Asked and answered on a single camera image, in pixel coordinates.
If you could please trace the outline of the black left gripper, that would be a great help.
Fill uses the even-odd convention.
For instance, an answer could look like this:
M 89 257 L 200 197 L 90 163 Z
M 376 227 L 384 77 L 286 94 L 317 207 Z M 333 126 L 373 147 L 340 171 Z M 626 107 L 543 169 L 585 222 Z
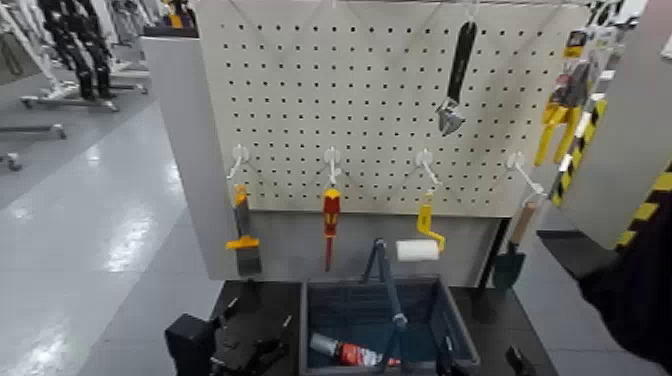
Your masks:
M 209 320 L 215 339 L 215 351 L 210 357 L 211 375 L 264 375 L 275 363 L 289 353 L 289 332 L 293 320 L 287 315 L 275 334 L 257 339 L 239 339 L 225 335 L 226 323 L 233 318 L 239 307 L 239 298 L 233 298 L 222 315 Z

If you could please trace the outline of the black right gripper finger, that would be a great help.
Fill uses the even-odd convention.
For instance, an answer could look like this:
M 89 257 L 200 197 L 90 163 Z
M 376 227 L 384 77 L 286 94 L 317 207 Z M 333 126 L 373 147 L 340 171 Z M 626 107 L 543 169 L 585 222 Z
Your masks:
M 438 376 L 457 376 L 454 349 L 449 336 L 441 337 L 435 343 L 435 371 Z
M 522 351 L 515 346 L 510 346 L 505 352 L 508 365 L 514 371 L 515 376 L 536 376 L 535 366 L 524 356 Z

